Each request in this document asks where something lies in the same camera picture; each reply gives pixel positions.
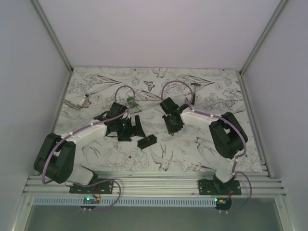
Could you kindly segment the black fuse box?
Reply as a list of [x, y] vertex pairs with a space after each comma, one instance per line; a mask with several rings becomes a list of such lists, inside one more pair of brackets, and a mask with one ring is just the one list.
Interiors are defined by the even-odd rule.
[[[147, 137], [152, 138], [152, 140], [151, 141], [147, 141]], [[157, 137], [155, 135], [150, 135], [150, 136], [147, 136], [147, 137], [137, 141], [137, 147], [139, 147], [141, 150], [143, 150], [143, 149], [145, 149], [147, 147], [150, 147], [151, 145], [157, 143]]]

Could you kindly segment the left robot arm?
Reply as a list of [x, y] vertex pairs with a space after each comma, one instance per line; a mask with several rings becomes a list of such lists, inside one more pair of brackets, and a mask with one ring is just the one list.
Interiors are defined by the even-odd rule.
[[135, 124], [131, 122], [129, 108], [113, 103], [109, 111], [93, 118], [86, 126], [64, 135], [50, 133], [46, 136], [34, 162], [34, 170], [42, 174], [42, 182], [77, 183], [87, 193], [98, 188], [94, 172], [76, 163], [76, 154], [82, 149], [109, 135], [117, 133], [118, 141], [131, 141], [134, 136], [144, 138], [146, 135], [141, 127], [140, 117], [135, 116]]

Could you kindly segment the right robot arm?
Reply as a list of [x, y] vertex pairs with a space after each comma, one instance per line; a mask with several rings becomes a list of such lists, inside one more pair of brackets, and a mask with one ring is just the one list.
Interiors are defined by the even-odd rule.
[[233, 113], [222, 115], [209, 114], [196, 110], [191, 104], [177, 105], [170, 97], [160, 103], [165, 115], [169, 134], [179, 132], [184, 125], [208, 128], [214, 147], [219, 154], [218, 168], [215, 172], [217, 180], [213, 183], [214, 191], [223, 195], [230, 190], [230, 180], [235, 176], [238, 159], [247, 152], [248, 137]]

